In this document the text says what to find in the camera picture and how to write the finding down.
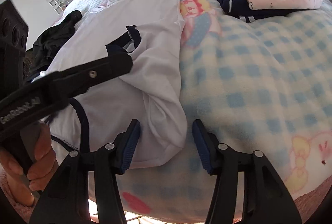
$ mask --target white t-shirt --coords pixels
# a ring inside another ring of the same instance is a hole
[[[113,142],[132,119],[140,121],[142,132],[131,168],[162,165],[184,147],[187,121],[179,102],[184,20],[179,2],[122,0],[94,10],[46,71],[61,71],[106,57],[105,46],[124,34],[126,26],[137,26],[142,40],[130,53],[131,72],[76,97],[89,121],[90,151]],[[60,111],[50,128],[52,135],[79,148],[81,124],[72,106]]]

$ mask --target bed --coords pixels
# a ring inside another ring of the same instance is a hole
[[[118,1],[74,0],[63,18],[80,10],[79,27],[90,12]],[[200,118],[233,149],[264,151],[307,220],[331,186],[331,2],[247,24],[225,16],[216,0],[180,1],[186,145],[163,166],[118,178],[124,209],[170,223],[205,220],[215,178],[203,170],[193,142],[190,126]]]

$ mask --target screw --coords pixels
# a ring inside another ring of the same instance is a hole
[[[97,72],[96,72],[96,71],[90,71],[90,72],[89,72],[89,76],[90,76],[91,78],[96,78],[96,77],[97,77]]]
[[[107,150],[111,150],[111,149],[113,149],[114,147],[115,147],[115,145],[112,144],[112,143],[109,143],[109,144],[105,145],[105,148],[106,148]]]
[[[76,150],[71,151],[71,152],[69,153],[69,156],[71,156],[72,158],[76,157],[77,155],[78,155],[78,152],[77,152]]]
[[[261,158],[261,157],[264,156],[263,152],[262,152],[262,151],[259,151],[259,150],[256,150],[254,154],[255,154],[255,156],[258,157],[258,158]]]
[[[228,148],[227,144],[218,144],[220,150],[226,150]]]

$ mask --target blue gripper pad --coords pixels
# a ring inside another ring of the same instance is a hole
[[[129,169],[130,163],[132,162],[132,156],[134,155],[140,134],[141,134],[141,124],[139,123],[138,120],[136,120],[133,130],[129,134],[127,144],[123,149],[122,164],[119,168],[122,173],[125,173],[125,171]]]
[[[203,123],[199,119],[196,119],[193,122],[193,136],[203,168],[208,174],[211,174],[213,168],[210,161],[210,151],[205,141],[205,139],[209,139],[209,136],[203,126]]]

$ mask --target shirt sleeve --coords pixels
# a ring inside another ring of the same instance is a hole
[[[14,197],[9,189],[6,172],[4,170],[0,170],[0,187],[7,197],[8,201],[12,205],[12,207],[16,210],[16,212],[20,215],[21,218],[27,223],[29,223],[31,214],[34,210],[35,203],[32,207],[27,207],[15,202]]]

